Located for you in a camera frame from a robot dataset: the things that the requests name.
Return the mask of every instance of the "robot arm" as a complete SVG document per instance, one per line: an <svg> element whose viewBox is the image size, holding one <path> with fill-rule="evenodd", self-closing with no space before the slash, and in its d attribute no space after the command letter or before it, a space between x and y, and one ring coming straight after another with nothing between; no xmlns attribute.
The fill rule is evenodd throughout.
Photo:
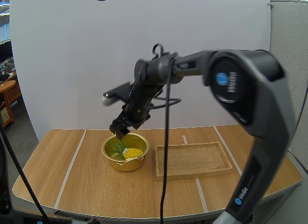
<svg viewBox="0 0 308 224"><path fill-rule="evenodd" d="M267 51L202 51L185 57L161 47L151 61L138 60L134 83L103 94L105 105L125 102L123 111L110 125L122 139L132 126L139 128L150 118L155 98L166 84L184 76L202 75L217 101L255 137L242 177L225 211L215 224L244 222L260 201L275 175L291 141L295 123L285 73Z"/></svg>

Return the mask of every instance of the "yellow toy pineapple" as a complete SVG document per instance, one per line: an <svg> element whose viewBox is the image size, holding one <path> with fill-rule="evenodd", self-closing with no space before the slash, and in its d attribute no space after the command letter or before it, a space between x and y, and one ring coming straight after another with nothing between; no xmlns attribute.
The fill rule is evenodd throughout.
<svg viewBox="0 0 308 224"><path fill-rule="evenodd" d="M111 143L115 149L111 149L110 153L112 153L112 158L119 158L121 160L134 158L140 156L143 152L137 148L130 148L128 144L123 143L122 141L117 140L115 143Z"/></svg>

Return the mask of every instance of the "blue logo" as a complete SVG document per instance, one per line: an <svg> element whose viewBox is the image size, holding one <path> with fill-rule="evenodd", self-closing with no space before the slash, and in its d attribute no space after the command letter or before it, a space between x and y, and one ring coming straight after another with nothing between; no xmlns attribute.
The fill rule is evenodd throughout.
<svg viewBox="0 0 308 224"><path fill-rule="evenodd" d="M235 203L238 204L238 205L241 205L242 204L242 200L240 200L239 198L236 198L235 199Z"/></svg>
<svg viewBox="0 0 308 224"><path fill-rule="evenodd" d="M228 84L228 76L226 73L217 73L216 74L216 82L219 85L225 86Z"/></svg>

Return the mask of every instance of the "pot handle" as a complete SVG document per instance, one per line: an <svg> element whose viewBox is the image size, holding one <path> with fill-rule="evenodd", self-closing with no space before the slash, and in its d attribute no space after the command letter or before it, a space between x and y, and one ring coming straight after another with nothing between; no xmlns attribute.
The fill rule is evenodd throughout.
<svg viewBox="0 0 308 224"><path fill-rule="evenodd" d="M134 158L128 158L126 159L123 163L122 162L117 162L119 165L126 165L127 163L133 161L133 160L139 160L139 161L142 161L142 158L140 156L137 156L137 157L134 157Z"/></svg>

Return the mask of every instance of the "pineapple leaves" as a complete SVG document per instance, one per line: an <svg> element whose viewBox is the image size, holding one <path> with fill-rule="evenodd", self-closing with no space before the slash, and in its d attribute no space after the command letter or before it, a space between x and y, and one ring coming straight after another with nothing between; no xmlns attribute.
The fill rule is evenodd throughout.
<svg viewBox="0 0 308 224"><path fill-rule="evenodd" d="M115 142L111 142L111 145L114 147L114 149L111 149L109 151L110 154L118 153L118 157L122 160L124 160L123 151L125 148L129 148L130 144L124 143L123 140L119 141L118 139Z"/></svg>

